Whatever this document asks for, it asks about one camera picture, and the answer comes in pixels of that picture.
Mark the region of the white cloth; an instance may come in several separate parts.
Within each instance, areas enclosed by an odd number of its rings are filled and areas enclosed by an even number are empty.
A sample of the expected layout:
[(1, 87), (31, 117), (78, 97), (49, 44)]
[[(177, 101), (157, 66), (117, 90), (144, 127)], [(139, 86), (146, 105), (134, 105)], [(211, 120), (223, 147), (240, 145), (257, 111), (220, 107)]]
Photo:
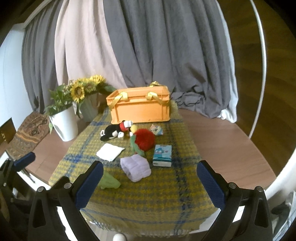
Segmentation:
[(96, 152), (96, 156), (102, 160), (112, 162), (124, 150), (123, 147), (106, 143)]

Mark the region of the blue cartoon tissue pack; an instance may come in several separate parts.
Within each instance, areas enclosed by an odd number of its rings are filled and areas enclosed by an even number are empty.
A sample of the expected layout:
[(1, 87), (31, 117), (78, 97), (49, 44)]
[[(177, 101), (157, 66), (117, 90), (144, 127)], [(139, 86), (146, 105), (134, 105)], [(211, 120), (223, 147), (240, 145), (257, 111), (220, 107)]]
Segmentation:
[(152, 164), (157, 167), (171, 167), (171, 145), (156, 145)]

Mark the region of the black mouse plush toy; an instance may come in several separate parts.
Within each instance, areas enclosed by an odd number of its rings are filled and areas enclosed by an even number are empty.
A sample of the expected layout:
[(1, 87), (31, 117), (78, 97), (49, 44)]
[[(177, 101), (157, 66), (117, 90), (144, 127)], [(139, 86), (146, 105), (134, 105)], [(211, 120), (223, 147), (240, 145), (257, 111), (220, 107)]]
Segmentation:
[(114, 138), (123, 138), (126, 133), (132, 136), (132, 125), (133, 122), (130, 120), (124, 120), (118, 124), (110, 124), (100, 132), (100, 140), (105, 142)]

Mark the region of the red green fuzzy plush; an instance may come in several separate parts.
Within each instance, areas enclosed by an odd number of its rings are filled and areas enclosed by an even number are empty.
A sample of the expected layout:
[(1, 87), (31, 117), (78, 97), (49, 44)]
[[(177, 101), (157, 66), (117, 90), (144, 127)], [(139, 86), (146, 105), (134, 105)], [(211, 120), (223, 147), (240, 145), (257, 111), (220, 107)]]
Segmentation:
[(155, 146), (156, 136), (148, 129), (140, 128), (130, 137), (131, 149), (138, 155), (145, 157), (145, 153)]

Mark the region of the patterned brown cushion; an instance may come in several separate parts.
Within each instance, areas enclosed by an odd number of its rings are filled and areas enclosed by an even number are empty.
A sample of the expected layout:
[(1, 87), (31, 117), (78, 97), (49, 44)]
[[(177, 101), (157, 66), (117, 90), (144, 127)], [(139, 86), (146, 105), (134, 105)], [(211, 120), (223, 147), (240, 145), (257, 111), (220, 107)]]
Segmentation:
[(13, 160), (18, 160), (35, 147), (49, 133), (49, 118), (46, 115), (32, 112), (18, 128), (6, 152)]

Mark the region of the white flower pot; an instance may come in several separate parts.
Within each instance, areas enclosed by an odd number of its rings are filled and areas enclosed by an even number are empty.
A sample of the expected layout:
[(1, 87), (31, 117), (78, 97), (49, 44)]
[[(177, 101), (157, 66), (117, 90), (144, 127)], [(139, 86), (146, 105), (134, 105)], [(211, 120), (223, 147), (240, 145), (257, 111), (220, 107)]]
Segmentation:
[(49, 116), (49, 119), (62, 141), (69, 142), (78, 136), (78, 125), (73, 106)]

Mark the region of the lavender rolled towel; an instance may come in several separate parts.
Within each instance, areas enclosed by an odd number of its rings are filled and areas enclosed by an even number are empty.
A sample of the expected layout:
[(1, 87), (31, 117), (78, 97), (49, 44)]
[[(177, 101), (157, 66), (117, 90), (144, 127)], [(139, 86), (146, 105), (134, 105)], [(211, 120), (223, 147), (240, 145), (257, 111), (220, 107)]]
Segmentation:
[(138, 154), (121, 158), (120, 165), (132, 182), (138, 182), (152, 173), (147, 159)]

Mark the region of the green leafy plant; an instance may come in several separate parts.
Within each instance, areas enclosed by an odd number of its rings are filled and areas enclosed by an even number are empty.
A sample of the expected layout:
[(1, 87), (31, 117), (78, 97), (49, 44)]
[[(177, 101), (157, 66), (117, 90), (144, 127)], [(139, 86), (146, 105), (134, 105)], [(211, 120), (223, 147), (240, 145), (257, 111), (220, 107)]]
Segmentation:
[(51, 104), (45, 108), (45, 114), (47, 116), (54, 116), (68, 109), (74, 111), (70, 86), (62, 84), (55, 90), (49, 90), (49, 92)]

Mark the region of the grey ribbed vase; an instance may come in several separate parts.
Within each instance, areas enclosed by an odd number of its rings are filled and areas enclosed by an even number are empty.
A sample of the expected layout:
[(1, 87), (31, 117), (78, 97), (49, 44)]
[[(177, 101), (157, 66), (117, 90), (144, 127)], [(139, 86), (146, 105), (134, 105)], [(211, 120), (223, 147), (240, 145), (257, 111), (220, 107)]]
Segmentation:
[(97, 97), (97, 93), (87, 96), (81, 104), (80, 112), (82, 113), (83, 120), (85, 122), (92, 122), (93, 119), (98, 115)]

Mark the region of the small yellow plush toy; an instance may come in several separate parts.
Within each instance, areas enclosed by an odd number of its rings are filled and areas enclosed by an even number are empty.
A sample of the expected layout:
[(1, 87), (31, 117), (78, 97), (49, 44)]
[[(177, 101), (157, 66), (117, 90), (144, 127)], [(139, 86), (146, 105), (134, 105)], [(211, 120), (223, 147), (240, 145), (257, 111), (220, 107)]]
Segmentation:
[(137, 126), (136, 125), (132, 125), (130, 128), (129, 128), (129, 136), (133, 136), (134, 133), (137, 131)]

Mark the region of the small pastel plush toy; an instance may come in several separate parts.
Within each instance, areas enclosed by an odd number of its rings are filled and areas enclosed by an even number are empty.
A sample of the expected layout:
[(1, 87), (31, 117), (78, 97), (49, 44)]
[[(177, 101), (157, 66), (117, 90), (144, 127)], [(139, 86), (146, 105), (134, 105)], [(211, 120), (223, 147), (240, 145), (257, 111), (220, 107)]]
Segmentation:
[(152, 124), (149, 129), (155, 136), (161, 136), (164, 134), (161, 126)]

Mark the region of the sunflower bouquet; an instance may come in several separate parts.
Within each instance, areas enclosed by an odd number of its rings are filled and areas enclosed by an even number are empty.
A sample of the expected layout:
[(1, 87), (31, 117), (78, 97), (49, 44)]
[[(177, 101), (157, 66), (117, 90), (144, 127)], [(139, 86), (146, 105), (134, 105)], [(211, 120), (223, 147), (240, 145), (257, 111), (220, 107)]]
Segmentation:
[(93, 94), (112, 93), (114, 90), (116, 89), (109, 85), (102, 75), (93, 75), (88, 78), (70, 80), (65, 87), (65, 91), (75, 103), (82, 103), (86, 97)]

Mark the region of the orange plastic storage crate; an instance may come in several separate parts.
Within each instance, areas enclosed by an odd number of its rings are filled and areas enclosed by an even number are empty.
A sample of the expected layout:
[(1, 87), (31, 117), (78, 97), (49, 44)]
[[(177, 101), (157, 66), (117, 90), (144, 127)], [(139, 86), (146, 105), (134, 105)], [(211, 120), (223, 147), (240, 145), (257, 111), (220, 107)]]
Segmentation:
[(154, 123), (170, 120), (170, 92), (158, 82), (148, 87), (119, 89), (107, 98), (111, 123)]

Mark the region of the pale pink curtain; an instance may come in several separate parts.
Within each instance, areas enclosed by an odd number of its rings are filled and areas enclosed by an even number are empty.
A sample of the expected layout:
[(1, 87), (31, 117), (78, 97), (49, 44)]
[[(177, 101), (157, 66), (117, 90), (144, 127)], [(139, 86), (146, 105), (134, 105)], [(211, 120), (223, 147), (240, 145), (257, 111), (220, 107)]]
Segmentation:
[(107, 30), (103, 1), (63, 1), (54, 49), (58, 84), (102, 75), (114, 88), (126, 88)]

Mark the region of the grey curtain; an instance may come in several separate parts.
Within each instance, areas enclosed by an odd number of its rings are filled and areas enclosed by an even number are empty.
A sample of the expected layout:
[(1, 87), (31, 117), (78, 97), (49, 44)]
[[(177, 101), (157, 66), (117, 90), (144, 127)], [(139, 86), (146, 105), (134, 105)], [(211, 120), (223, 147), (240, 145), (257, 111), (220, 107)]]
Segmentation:
[[(22, 71), (32, 109), (43, 113), (59, 86), (55, 30), (63, 1), (48, 2), (27, 25)], [(126, 87), (156, 81), (178, 107), (237, 120), (238, 91), (227, 23), (217, 1), (103, 1)]]

